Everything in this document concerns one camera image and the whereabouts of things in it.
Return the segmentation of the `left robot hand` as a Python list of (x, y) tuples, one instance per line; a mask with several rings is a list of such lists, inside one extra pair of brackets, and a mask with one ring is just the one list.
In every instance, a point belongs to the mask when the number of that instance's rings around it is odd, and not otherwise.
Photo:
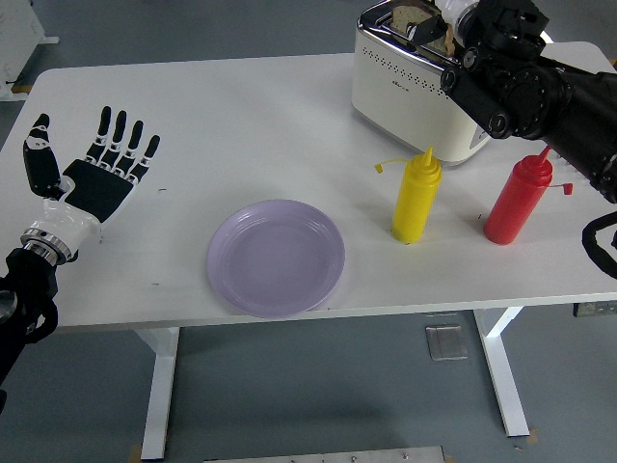
[(25, 232), (53, 241), (70, 257), (90, 235), (102, 232), (148, 172), (160, 137), (140, 148), (144, 123), (126, 129), (127, 115), (105, 106), (86, 153), (60, 170), (51, 148), (49, 116), (42, 113), (23, 143), (23, 159), (32, 192), (43, 198), (40, 219)]

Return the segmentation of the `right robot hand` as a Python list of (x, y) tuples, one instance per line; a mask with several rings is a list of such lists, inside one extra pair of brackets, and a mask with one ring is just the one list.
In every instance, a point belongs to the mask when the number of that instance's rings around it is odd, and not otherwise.
[(426, 44), (444, 37), (448, 27), (452, 27), (452, 37), (460, 44), (464, 43), (463, 29), (466, 17), (476, 6), (476, 1), (437, 0), (436, 16), (425, 19), (408, 29), (406, 39), (414, 45)]

